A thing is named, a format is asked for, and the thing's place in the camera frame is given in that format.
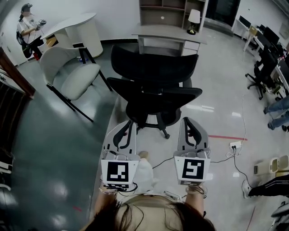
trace bracelet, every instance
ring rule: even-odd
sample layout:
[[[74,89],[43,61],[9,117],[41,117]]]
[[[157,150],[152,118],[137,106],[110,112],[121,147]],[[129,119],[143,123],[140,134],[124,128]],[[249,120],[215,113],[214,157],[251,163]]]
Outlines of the bracelet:
[[[106,194],[106,195],[116,195],[117,194],[117,191],[115,190],[114,192],[111,192],[111,191],[108,191],[108,192],[106,192],[106,191],[104,191],[103,189],[101,189],[101,188],[98,188],[99,189],[99,191],[101,191],[102,193],[104,193],[104,194]]]
[[[204,189],[202,189],[201,187],[199,187],[199,186],[195,186],[194,188],[188,186],[188,187],[186,187],[186,192],[188,194],[191,194],[191,195],[194,195],[194,194],[205,195],[206,194],[206,191]]]

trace power strip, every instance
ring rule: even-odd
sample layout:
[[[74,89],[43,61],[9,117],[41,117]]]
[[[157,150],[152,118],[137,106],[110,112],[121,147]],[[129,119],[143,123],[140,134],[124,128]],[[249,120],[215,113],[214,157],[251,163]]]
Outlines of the power strip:
[[[241,148],[242,147],[242,143],[241,143],[241,141],[230,143],[230,145],[229,145],[230,149],[232,149],[233,146],[236,146],[236,149],[237,148]]]

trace backpack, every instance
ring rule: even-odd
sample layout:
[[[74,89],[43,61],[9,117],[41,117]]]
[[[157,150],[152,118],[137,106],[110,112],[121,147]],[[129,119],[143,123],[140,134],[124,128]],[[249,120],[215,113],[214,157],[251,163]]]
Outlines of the backpack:
[[[27,59],[30,58],[30,56],[32,55],[32,49],[29,46],[29,44],[27,44],[24,41],[23,36],[21,35],[21,33],[18,30],[16,30],[16,39],[17,39],[18,43],[22,46],[22,51],[23,51],[24,56]]]

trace white shirt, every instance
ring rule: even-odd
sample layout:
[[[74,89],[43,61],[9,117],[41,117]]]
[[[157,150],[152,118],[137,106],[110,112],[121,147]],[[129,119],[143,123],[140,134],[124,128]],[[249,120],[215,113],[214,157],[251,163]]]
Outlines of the white shirt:
[[[28,17],[23,17],[22,21],[17,23],[17,30],[19,31],[19,33],[21,33],[22,31],[27,31],[29,29],[32,29],[33,27],[35,27],[36,22],[38,22],[38,20],[35,19],[33,15],[29,15]],[[41,30],[32,31],[30,34],[24,35],[23,39],[27,44],[30,44],[35,39],[37,39],[38,37],[42,35],[43,33]]]

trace table lamp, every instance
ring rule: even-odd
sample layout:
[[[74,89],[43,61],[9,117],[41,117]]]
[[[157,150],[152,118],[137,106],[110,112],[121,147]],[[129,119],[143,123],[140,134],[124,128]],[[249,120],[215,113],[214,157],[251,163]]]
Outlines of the table lamp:
[[[196,34],[196,32],[194,31],[194,26],[195,24],[200,23],[200,11],[192,9],[188,20],[191,22],[191,24],[188,27],[187,33],[194,35]]]

